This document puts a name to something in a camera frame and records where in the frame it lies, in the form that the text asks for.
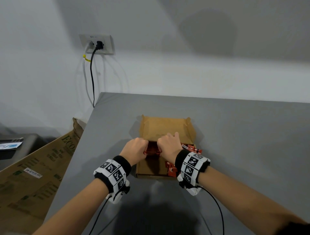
tabletop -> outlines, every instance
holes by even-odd
[[[141,115],[192,119],[195,144],[217,170],[310,220],[310,104],[101,93],[46,220],[94,178],[93,171],[139,137]],[[92,234],[221,234],[220,212],[204,191],[174,180],[128,176],[130,192],[107,203]],[[252,234],[221,205],[226,234]],[[99,210],[86,227],[88,234]]]

white wall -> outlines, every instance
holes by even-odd
[[[0,133],[56,137],[72,117],[87,122],[79,33],[113,37],[115,55],[95,57],[96,96],[310,102],[309,10],[301,0],[1,1]]]

black power cord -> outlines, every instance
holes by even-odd
[[[89,232],[88,235],[91,235],[91,232],[93,231],[93,229],[94,229],[94,227],[95,227],[95,225],[96,225],[96,223],[97,223],[97,220],[98,220],[98,218],[99,218],[99,215],[100,215],[102,209],[104,208],[105,204],[107,204],[108,200],[109,200],[111,197],[112,197],[112,196],[108,197],[108,199],[104,202],[103,206],[101,207],[101,210],[99,211],[99,214],[97,215],[97,218],[96,218],[96,220],[95,220],[95,222],[94,222],[94,225],[93,225],[93,227],[91,228],[91,231]]]
[[[91,66],[93,64],[93,58],[94,58],[94,55],[96,53],[97,50],[102,50],[103,49],[103,43],[102,41],[97,41],[97,45],[96,45],[96,48],[94,49],[92,55],[91,55]],[[93,71],[91,69],[91,82],[93,84],[93,96],[94,96],[94,100],[93,100],[93,107],[95,107],[95,85],[94,85],[94,78],[93,78]]]
[[[202,188],[203,190],[205,190],[208,194],[210,194],[210,196],[214,199],[214,201],[216,202],[217,206],[219,207],[219,211],[221,212],[221,217],[222,217],[222,225],[223,225],[223,235],[224,235],[224,218],[223,218],[223,213],[222,213],[222,210],[219,206],[219,204],[217,203],[217,200],[213,197],[213,195],[208,191],[206,190],[205,188],[201,187],[201,186],[196,186],[195,188]]]

wall outlet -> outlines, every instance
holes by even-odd
[[[102,41],[104,47],[102,50],[96,51],[96,54],[106,54],[106,55],[113,55],[113,47],[112,47],[112,37],[111,35],[104,35],[104,34],[79,34],[81,44],[83,48],[85,48],[87,41],[90,40],[94,43],[94,46],[88,49],[87,53],[93,53],[97,41]]]

cardboard box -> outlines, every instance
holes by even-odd
[[[0,232],[32,233],[43,223],[83,132],[73,122],[74,130],[0,171]],[[26,227],[16,226],[23,216]]]
[[[184,144],[194,144],[196,131],[191,123],[191,119],[184,118],[163,118],[146,117],[142,115],[140,124],[140,137],[149,141],[157,141],[167,133],[179,133],[180,141]],[[176,179],[169,177],[165,160],[162,157],[146,157],[140,161],[136,168],[137,178],[148,179]]]

